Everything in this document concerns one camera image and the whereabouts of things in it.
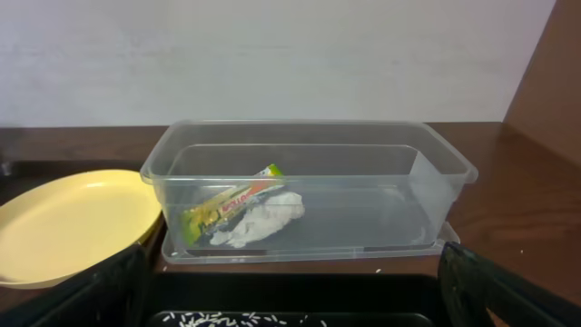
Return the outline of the yellow round plate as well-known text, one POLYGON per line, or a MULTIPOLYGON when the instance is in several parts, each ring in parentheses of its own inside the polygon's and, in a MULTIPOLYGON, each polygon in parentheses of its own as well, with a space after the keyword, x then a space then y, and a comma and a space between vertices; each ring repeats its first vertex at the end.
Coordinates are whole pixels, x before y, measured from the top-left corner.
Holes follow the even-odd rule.
POLYGON ((144 242, 162 208, 135 171, 66 176, 1 207, 1 284, 40 289, 144 242))

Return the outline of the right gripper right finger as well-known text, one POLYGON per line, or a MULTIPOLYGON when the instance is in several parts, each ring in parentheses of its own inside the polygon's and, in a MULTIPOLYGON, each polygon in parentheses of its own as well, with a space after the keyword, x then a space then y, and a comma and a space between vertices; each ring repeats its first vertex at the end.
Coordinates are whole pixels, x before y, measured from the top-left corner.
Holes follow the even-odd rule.
POLYGON ((454 326, 578 326, 580 308, 459 243, 444 245, 438 280, 454 326))

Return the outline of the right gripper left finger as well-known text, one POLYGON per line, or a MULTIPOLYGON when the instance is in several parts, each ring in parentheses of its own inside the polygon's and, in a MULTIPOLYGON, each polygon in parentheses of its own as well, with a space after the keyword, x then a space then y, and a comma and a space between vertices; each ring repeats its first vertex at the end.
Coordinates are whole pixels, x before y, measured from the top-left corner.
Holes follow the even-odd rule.
POLYGON ((1 314, 1 327, 137 326, 148 280, 143 248, 132 245, 1 314))

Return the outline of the white tissue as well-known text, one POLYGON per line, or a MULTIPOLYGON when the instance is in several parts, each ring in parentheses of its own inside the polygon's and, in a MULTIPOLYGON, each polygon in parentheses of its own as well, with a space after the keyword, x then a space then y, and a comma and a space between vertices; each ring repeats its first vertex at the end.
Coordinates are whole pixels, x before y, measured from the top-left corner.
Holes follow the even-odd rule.
POLYGON ((301 195, 294 192, 278 193, 247 210, 231 231, 215 232, 210 244, 242 248, 279 232, 292 220, 299 219, 304 214, 301 195))

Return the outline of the rice food scraps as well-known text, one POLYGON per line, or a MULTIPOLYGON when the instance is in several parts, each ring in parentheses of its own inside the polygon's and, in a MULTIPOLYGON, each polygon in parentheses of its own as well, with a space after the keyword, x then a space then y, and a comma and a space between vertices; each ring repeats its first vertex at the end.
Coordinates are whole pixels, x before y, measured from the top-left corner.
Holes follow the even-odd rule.
POLYGON ((314 313, 270 312, 196 312, 157 313, 149 326, 162 327, 330 327, 314 313))

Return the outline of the green orange snack wrapper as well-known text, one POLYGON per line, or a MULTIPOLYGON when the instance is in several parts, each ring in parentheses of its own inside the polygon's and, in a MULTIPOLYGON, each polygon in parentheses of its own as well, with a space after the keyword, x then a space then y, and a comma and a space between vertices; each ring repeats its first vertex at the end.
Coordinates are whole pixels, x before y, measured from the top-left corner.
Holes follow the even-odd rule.
POLYGON ((216 232, 230 223, 243 210, 258 203, 282 186, 282 182, 251 181, 247 185, 234 186, 185 210, 181 214, 184 241, 188 245, 196 244, 204 235, 216 232))

